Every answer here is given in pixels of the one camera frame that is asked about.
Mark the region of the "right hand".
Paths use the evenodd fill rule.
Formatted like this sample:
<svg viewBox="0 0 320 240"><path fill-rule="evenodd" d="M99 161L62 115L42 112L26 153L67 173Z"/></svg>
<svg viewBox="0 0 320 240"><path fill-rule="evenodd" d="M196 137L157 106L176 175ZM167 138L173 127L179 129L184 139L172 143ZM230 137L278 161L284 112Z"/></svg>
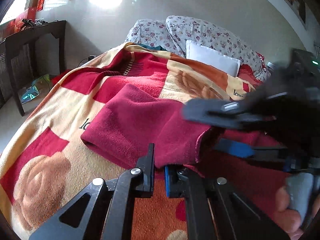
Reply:
<svg viewBox="0 0 320 240"><path fill-rule="evenodd" d="M300 228L302 219L296 210L289 209L290 196L286 187L279 188L275 195L275 212L273 220L290 237L290 239L300 239L303 230Z"/></svg>

